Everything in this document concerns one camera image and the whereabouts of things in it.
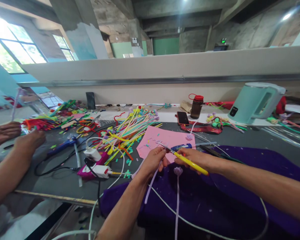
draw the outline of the workbench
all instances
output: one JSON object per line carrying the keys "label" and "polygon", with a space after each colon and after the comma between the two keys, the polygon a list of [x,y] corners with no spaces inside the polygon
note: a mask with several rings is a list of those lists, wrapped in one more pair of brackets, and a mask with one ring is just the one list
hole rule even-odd
{"label": "workbench", "polygon": [[[180,127],[177,124],[177,119],[172,118],[175,122],[163,122],[162,129],[182,132]],[[213,135],[207,133],[197,133],[201,136],[204,136],[209,141],[216,141],[217,145],[228,145],[228,146],[238,146],[238,147],[251,147],[251,148],[260,148],[260,149],[269,149],[276,151],[282,154],[284,157],[289,159],[295,165],[300,167],[300,149],[292,146],[285,141],[278,139],[264,131],[261,131],[262,126],[251,126],[248,127],[248,130],[242,134],[230,127],[224,127],[223,132],[220,135]],[[47,141],[37,149],[34,154],[30,169],[24,176],[23,180],[17,187],[17,193],[29,194],[42,198],[54,198],[59,199],[63,202],[75,203],[77,205],[83,206],[92,206],[97,200],[97,191],[98,191],[98,182],[93,180],[89,182],[83,182],[83,186],[79,187],[78,176],[75,172],[63,169],[58,170],[54,173],[48,174],[46,176],[37,177],[34,175],[35,166],[42,161],[46,153],[50,150],[50,147],[53,145],[59,145],[66,141],[66,138],[70,133],[75,133],[75,129],[68,131],[66,134],[59,134],[60,129],[52,130],[46,132]],[[79,143],[81,143],[86,137],[80,137]],[[197,135],[195,135],[196,143],[203,142]],[[13,143],[13,140],[4,143],[0,146],[0,161],[9,153],[9,150],[3,150],[4,147]],[[134,158],[131,165],[128,166],[125,163],[124,172],[129,169],[131,173],[134,173],[142,159],[139,158],[136,147],[138,143],[136,142],[133,146],[133,153],[131,154]],[[85,143],[79,147],[79,150],[85,148]],[[73,147],[69,147],[63,152],[57,154],[56,156],[49,159],[45,164],[42,164],[39,167],[39,172],[48,171],[53,167],[57,166],[62,162],[72,151]],[[84,154],[80,153],[81,166],[84,166]],[[111,169],[116,172],[121,172],[123,160],[122,158],[115,162],[115,159],[109,164]],[[76,156],[72,156],[63,166],[68,167],[77,167]],[[110,177],[109,179],[101,180],[101,192],[107,189],[116,179],[117,175]],[[116,185],[130,181],[127,178],[121,177]]]}

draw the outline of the purple fabric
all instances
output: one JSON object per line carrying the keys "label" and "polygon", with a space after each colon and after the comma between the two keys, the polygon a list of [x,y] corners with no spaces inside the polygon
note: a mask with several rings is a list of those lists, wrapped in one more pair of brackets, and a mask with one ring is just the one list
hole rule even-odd
{"label": "purple fabric", "polygon": [[[300,168],[279,153],[256,148],[232,146],[220,148],[249,166],[300,181]],[[174,210],[177,197],[177,176],[173,172],[175,167],[176,164],[170,164],[157,175],[153,183],[153,188]],[[180,176],[180,216],[197,226],[230,238],[251,239],[259,235],[265,225],[264,209],[259,197],[221,175],[210,176],[219,189],[215,187],[210,177],[199,176],[194,171],[183,168],[183,174]],[[128,184],[124,183],[104,191],[101,206],[105,215],[110,213]],[[299,220],[280,212],[266,202],[265,205],[270,220],[267,238],[300,237]],[[141,206],[138,224],[144,227],[149,227],[152,223],[174,227],[174,221],[175,215],[151,190],[148,204]],[[195,231],[182,220],[179,221],[179,231],[180,229]]]}

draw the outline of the black phone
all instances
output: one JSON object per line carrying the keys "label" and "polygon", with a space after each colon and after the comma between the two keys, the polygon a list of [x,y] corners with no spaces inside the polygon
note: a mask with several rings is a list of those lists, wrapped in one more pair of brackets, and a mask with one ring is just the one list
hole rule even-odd
{"label": "black phone", "polygon": [[178,118],[179,125],[188,126],[190,124],[188,120],[188,116],[185,112],[177,112],[177,118]]}
{"label": "black phone", "polygon": [[94,100],[94,93],[93,92],[86,92],[86,96],[87,96],[88,109],[90,109],[90,110],[96,109],[96,102]]}

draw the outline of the scissors blade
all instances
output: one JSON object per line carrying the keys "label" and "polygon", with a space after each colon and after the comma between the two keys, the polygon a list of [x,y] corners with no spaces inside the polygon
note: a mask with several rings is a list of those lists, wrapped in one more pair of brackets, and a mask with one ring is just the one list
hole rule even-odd
{"label": "scissors blade", "polygon": [[159,144],[161,144],[162,146],[164,146],[165,148],[167,148],[170,152],[174,153],[175,151],[171,150],[171,148],[168,148],[166,145],[162,144],[161,142],[158,142]]}
{"label": "scissors blade", "polygon": [[100,116],[101,116],[101,114],[99,114],[98,116],[96,116],[96,117],[93,119],[93,121],[96,120],[96,119],[98,119]]}

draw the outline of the pink paper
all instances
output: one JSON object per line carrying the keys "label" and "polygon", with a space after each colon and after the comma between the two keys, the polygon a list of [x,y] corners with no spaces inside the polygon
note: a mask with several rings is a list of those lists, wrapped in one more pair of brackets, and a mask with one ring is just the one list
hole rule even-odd
{"label": "pink paper", "polygon": [[[160,128],[149,126],[146,130],[146,133],[144,134],[142,140],[140,141],[139,145],[137,146],[137,151],[139,153],[139,156],[141,158],[146,158],[149,154],[151,149],[156,148],[158,143],[157,141],[162,141],[162,144],[166,145],[169,148],[172,148],[174,146],[178,146],[181,144],[187,144],[190,143],[193,146],[193,149],[196,149],[194,146],[196,144],[194,135],[192,140],[188,141],[186,140],[188,133],[180,133],[180,132],[173,132],[168,130],[163,130]],[[166,155],[168,161],[170,163],[174,162],[174,159],[176,158],[172,153],[168,153]]]}
{"label": "pink paper", "polygon": [[78,114],[72,114],[71,117],[72,119],[76,119],[76,118],[82,118],[85,114],[84,113],[78,113]]}

